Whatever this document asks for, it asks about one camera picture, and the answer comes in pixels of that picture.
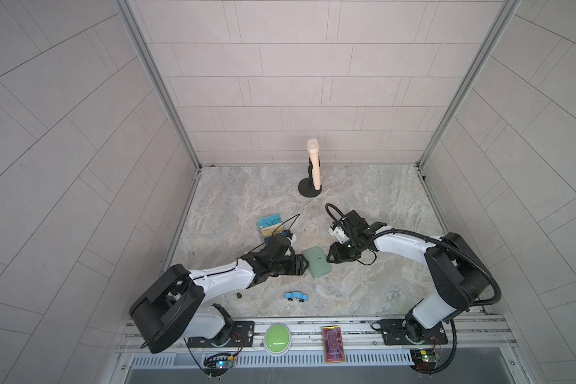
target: toy car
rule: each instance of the toy car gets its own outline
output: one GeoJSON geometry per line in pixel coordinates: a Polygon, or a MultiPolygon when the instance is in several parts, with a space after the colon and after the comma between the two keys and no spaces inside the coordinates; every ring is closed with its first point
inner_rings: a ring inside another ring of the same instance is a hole
{"type": "Polygon", "coordinates": [[[304,295],[300,292],[286,292],[284,297],[289,301],[292,301],[293,299],[298,299],[301,303],[307,301],[307,295],[304,295]]]}

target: microphone head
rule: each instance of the microphone head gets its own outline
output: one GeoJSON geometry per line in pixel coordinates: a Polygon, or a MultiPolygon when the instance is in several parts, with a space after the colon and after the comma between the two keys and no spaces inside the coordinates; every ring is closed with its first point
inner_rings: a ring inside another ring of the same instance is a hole
{"type": "Polygon", "coordinates": [[[315,150],[315,149],[320,149],[318,141],[316,139],[309,139],[307,141],[307,150],[315,150]]]}

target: tiled wall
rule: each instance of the tiled wall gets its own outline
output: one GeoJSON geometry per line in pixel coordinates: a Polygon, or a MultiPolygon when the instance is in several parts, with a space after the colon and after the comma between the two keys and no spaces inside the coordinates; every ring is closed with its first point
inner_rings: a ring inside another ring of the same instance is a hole
{"type": "Polygon", "coordinates": [[[576,383],[576,0],[523,0],[424,173],[539,381],[576,383]]]}
{"type": "Polygon", "coordinates": [[[194,170],[110,0],[0,0],[0,383],[92,383],[194,170]]]}
{"type": "Polygon", "coordinates": [[[203,164],[417,161],[501,4],[129,3],[203,164]]]}

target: marble floor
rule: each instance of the marble floor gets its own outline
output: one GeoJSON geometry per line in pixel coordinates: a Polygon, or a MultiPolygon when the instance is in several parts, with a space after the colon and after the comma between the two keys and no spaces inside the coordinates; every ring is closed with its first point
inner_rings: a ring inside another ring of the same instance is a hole
{"type": "MultiPolygon", "coordinates": [[[[203,168],[173,264],[187,269],[211,268],[242,256],[261,240],[258,219],[279,213],[283,220],[300,213],[292,231],[295,251],[315,245],[328,252],[335,241],[327,229],[324,204],[344,213],[356,210],[370,224],[442,235],[435,212],[412,165],[326,165],[323,192],[314,198],[299,194],[297,184],[307,165],[227,166],[203,168]]],[[[364,252],[362,260],[373,255],[364,252]]],[[[374,265],[333,264],[314,279],[280,276],[215,300],[234,318],[254,316],[393,315],[406,313],[433,289],[427,267],[390,253],[378,253],[374,265]],[[285,292],[307,294],[307,302],[290,302],[285,292]]]]}

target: black round stand base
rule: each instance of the black round stand base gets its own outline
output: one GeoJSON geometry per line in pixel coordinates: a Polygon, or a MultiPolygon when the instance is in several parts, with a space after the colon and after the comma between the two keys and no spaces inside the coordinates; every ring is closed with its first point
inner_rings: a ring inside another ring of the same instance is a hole
{"type": "Polygon", "coordinates": [[[316,197],[323,189],[315,189],[314,182],[310,178],[305,178],[299,182],[299,193],[305,197],[316,197]]]}

